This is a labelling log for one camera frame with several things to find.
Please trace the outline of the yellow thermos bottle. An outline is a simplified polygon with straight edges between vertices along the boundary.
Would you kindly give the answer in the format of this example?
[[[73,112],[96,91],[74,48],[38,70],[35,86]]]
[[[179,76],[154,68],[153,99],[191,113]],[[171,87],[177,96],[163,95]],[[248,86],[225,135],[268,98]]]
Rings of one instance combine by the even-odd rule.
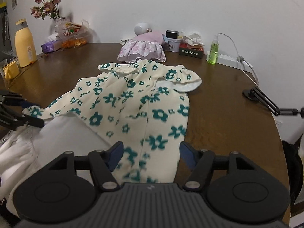
[[[37,53],[32,33],[28,28],[26,19],[17,21],[15,26],[15,49],[20,68],[24,68],[37,61]]]

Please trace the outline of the white power strip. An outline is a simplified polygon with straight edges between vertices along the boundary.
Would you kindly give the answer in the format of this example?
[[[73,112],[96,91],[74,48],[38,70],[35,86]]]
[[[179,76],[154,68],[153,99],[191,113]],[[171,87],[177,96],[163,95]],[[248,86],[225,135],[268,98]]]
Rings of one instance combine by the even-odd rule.
[[[243,62],[244,65],[242,65],[236,60],[236,58],[233,58],[231,56],[218,54],[216,63],[227,66],[227,67],[237,68],[239,70],[244,70],[245,72],[248,72],[248,73],[253,73],[252,69],[250,68],[250,66],[247,63]]]

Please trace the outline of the pink dried flowers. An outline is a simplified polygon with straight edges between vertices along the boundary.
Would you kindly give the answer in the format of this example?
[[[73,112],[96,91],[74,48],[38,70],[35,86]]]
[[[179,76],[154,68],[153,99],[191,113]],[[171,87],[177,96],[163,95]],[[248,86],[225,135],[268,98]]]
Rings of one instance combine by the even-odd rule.
[[[35,19],[60,19],[59,3],[61,0],[35,0],[36,6],[31,7],[31,15]]]

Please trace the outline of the white round speaker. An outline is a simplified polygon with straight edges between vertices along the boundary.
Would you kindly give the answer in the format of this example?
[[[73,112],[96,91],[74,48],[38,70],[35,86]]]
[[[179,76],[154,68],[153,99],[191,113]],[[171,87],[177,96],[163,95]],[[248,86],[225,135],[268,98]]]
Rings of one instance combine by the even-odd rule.
[[[139,35],[151,32],[151,31],[152,31],[151,26],[146,22],[137,23],[134,28],[134,32],[135,32],[136,36],[139,36]]]

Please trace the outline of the white tin box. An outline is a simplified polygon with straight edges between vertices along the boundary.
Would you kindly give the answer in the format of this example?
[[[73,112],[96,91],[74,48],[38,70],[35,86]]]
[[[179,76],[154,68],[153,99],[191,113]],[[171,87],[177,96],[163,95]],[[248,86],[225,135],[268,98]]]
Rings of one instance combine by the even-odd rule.
[[[164,47],[164,50],[178,53],[181,42],[182,42],[181,39],[168,38],[168,42],[167,42],[166,46]]]

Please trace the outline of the green spray bottle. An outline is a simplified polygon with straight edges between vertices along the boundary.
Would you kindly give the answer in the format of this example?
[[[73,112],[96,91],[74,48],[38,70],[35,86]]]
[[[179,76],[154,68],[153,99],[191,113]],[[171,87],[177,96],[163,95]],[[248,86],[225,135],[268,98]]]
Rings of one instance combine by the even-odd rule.
[[[219,35],[215,35],[211,43],[210,53],[209,53],[209,64],[215,64],[217,61],[218,49],[219,49]]]

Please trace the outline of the purple tissue box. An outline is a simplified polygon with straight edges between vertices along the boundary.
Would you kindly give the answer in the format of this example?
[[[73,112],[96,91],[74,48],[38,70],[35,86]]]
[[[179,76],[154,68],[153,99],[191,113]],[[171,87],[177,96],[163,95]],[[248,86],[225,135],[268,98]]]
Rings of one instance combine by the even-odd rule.
[[[59,38],[57,33],[48,36],[45,43],[41,45],[42,53],[50,53],[62,48],[63,40]]]

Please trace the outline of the pink floral ruffled dress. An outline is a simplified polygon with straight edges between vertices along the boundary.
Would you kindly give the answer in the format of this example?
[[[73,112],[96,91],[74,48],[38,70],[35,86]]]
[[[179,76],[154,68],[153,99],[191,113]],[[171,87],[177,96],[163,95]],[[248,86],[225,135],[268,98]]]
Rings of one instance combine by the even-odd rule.
[[[118,61],[134,63],[137,60],[157,60],[165,62],[163,47],[158,42],[129,40],[121,48]]]

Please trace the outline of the plastic snack bag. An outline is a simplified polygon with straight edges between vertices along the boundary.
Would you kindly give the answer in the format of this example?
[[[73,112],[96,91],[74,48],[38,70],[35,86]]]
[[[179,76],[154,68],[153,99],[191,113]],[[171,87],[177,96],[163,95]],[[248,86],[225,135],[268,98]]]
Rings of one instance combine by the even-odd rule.
[[[64,19],[55,20],[55,32],[62,41],[62,48],[76,48],[89,43],[90,32],[89,23],[82,20],[80,24],[70,22]]]

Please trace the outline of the yellow pouch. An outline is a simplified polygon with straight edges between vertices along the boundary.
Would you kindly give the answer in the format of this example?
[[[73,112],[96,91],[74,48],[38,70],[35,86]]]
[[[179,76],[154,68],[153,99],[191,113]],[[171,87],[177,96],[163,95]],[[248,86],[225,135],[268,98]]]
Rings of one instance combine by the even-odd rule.
[[[17,61],[11,62],[4,67],[4,76],[6,80],[14,79],[19,73],[20,69]]]

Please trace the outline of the small black box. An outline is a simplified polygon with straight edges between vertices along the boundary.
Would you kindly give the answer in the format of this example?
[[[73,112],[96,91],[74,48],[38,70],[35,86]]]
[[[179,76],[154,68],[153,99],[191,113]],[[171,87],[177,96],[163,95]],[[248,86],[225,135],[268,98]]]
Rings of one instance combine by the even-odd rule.
[[[167,38],[178,39],[179,32],[175,31],[175,30],[167,30],[165,32],[165,35],[166,35]]]

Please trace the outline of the dark red tissue box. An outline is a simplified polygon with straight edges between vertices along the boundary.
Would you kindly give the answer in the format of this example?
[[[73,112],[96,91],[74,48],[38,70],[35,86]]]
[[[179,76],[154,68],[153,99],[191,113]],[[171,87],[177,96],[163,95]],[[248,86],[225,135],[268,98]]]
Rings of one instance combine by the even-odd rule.
[[[187,43],[181,43],[179,46],[179,54],[202,59],[204,55],[204,48],[202,45],[191,46]]]

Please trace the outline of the cream green floral garment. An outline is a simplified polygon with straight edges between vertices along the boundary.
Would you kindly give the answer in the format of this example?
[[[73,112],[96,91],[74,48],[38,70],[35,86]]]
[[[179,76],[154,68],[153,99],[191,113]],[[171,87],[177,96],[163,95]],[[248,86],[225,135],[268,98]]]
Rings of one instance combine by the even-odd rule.
[[[31,105],[25,115],[43,128],[22,126],[1,140],[1,198],[64,151],[86,154],[120,141],[124,154],[113,172],[119,183],[169,183],[175,178],[189,117],[188,93],[201,78],[182,65],[152,60],[106,63],[96,77],[46,108]]]

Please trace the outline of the pink folded garment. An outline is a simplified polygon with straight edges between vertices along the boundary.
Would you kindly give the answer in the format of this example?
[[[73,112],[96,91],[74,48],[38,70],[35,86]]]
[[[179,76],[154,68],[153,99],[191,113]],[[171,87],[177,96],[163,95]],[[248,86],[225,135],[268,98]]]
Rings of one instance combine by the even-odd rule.
[[[160,31],[147,32],[147,33],[135,36],[133,39],[137,40],[137,41],[157,42],[161,45],[166,45],[168,43],[168,38]]]

